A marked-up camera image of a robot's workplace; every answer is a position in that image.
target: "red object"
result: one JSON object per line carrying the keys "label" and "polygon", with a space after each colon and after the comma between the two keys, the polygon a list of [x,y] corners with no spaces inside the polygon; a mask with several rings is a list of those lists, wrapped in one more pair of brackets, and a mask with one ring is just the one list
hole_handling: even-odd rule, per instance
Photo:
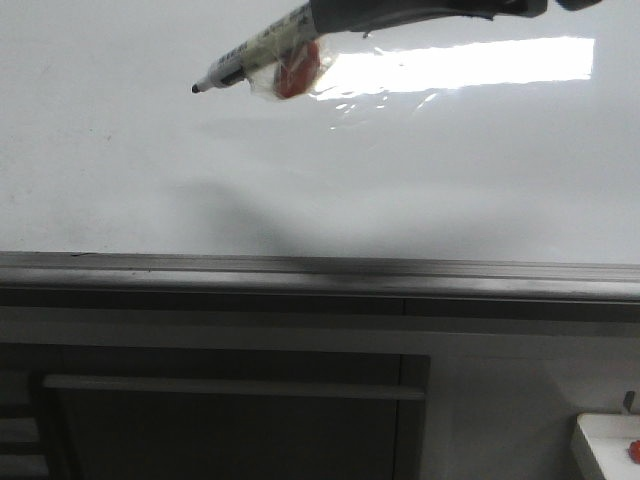
{"label": "red object", "polygon": [[273,90],[279,98],[305,93],[320,71],[320,48],[316,42],[305,43],[287,54],[276,69]]}
{"label": "red object", "polygon": [[629,456],[634,462],[640,463],[640,440],[629,445]]}

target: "white board surface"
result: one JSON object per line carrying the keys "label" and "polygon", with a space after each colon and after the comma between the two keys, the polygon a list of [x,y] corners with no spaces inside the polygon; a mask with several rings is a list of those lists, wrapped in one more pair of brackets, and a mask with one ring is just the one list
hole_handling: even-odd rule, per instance
{"label": "white board surface", "polygon": [[298,3],[0,0],[0,250],[640,263],[636,0],[337,35],[320,96],[191,94]]}

